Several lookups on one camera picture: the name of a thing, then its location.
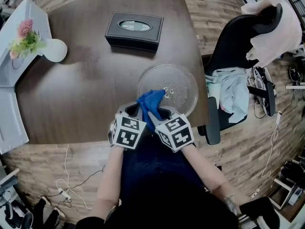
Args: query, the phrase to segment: green leaves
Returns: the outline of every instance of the green leaves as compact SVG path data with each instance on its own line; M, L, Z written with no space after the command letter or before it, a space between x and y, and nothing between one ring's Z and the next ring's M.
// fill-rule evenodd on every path
M41 37L35 31L30 31L26 38L15 40L9 45L8 49L15 54L26 57L29 53L36 52L37 49L43 48L46 43L41 41Z

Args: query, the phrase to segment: chair armrest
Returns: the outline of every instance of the chair armrest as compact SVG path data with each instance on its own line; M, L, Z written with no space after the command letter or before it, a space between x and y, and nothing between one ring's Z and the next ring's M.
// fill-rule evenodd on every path
M271 82L265 82L266 90L258 89L252 86L248 86L249 93L264 98L267 105L266 111L268 116L275 114L275 96L273 91L273 85Z
M268 103L268 106L266 107L266 111L269 116L273 116L275 114L275 96L274 96L273 85L271 82L267 82L267 84L265 85L268 94L268 97L266 98L266 101Z
M208 98L210 123L204 125L205 138L209 145L220 143L220 127L218 118L218 109L216 99L214 97Z

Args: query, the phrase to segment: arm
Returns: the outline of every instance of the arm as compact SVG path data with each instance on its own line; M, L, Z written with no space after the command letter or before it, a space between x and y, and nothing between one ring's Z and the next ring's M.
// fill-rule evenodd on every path
M113 206L119 204L123 153L123 147L114 146L111 149L97 190L97 198L89 216L105 220Z
M234 188L223 173L204 156L194 145L187 145L181 149L199 178L209 191L224 202L224 199L234 195L238 205L245 204L250 198Z

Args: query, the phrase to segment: light blue cloth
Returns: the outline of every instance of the light blue cloth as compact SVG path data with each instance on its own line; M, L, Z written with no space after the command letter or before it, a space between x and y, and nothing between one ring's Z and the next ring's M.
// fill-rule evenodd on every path
M234 113L229 118L229 123L241 121L247 115L249 105L245 70L238 67L220 69L214 71L212 76L206 75L205 78L208 84L221 85L219 102L227 113Z

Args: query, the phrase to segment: pink flower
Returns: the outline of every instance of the pink flower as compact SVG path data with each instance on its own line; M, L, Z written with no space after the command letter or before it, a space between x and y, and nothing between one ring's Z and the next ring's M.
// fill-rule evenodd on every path
M16 59L17 57L18 57L18 54L14 50L11 50L10 51L10 58L11 59Z
M20 38L26 38L28 33L32 31L33 20L27 19L20 23L17 34Z

